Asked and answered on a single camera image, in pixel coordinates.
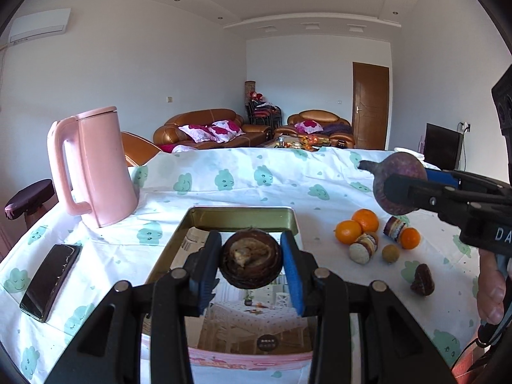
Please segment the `person's right hand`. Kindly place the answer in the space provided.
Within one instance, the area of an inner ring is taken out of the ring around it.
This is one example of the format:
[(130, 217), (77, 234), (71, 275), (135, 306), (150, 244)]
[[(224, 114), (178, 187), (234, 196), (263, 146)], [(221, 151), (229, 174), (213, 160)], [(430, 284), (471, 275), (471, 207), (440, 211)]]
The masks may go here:
[(501, 322), (504, 315), (505, 277), (499, 271), (493, 253), (480, 250), (479, 264), (480, 274), (476, 295), (478, 314), (482, 321), (496, 325)]

